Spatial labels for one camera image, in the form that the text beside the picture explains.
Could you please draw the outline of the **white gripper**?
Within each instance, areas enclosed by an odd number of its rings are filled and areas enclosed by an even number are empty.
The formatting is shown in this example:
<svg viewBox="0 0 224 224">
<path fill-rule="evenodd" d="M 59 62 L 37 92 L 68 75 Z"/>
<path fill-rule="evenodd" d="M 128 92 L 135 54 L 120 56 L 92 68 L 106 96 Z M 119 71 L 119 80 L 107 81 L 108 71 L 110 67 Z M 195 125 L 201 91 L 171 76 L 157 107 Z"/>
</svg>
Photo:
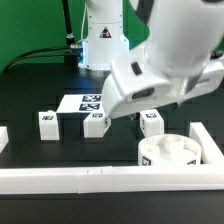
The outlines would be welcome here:
<svg viewBox="0 0 224 224">
<path fill-rule="evenodd" d="M 187 78 L 166 77 L 171 81 L 171 89 L 167 94 L 128 103 L 119 93 L 111 71 L 102 88 L 101 102 L 106 116 L 115 119 L 169 104 L 180 105 L 191 98 L 211 93 L 220 86 L 224 78 L 224 57 L 211 60 L 189 92 L 186 92 Z"/>
</svg>

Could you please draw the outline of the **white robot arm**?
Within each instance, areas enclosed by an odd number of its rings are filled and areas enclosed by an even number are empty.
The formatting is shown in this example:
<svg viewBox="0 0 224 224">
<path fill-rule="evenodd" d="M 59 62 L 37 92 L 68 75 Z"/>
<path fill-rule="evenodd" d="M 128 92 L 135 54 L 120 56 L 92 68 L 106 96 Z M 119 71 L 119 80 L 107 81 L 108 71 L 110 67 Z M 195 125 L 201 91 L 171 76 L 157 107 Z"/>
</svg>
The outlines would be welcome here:
<svg viewBox="0 0 224 224">
<path fill-rule="evenodd" d="M 88 36 L 81 65 L 106 70 L 101 102 L 114 119 L 216 90 L 224 56 L 224 0 L 128 0 L 149 36 L 133 49 L 123 35 L 122 0 L 84 0 Z"/>
</svg>

